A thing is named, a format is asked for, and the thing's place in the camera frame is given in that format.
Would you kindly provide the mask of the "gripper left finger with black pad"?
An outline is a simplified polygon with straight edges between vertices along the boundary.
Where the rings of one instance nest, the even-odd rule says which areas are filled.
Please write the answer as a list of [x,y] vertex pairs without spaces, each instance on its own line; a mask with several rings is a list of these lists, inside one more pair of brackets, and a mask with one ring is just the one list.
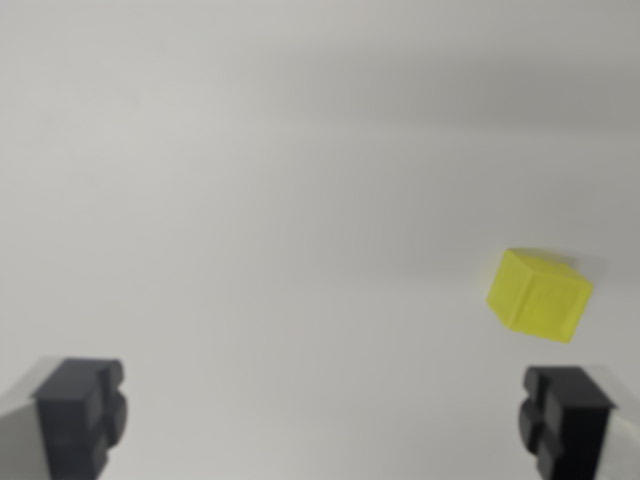
[[118,359],[50,356],[1,393],[3,479],[97,479],[128,404]]

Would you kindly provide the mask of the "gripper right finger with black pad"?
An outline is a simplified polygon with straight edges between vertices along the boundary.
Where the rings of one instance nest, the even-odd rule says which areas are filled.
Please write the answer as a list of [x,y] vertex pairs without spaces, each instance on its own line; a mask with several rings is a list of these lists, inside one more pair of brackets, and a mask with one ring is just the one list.
[[637,479],[639,396],[603,366],[530,366],[519,435],[543,479]]

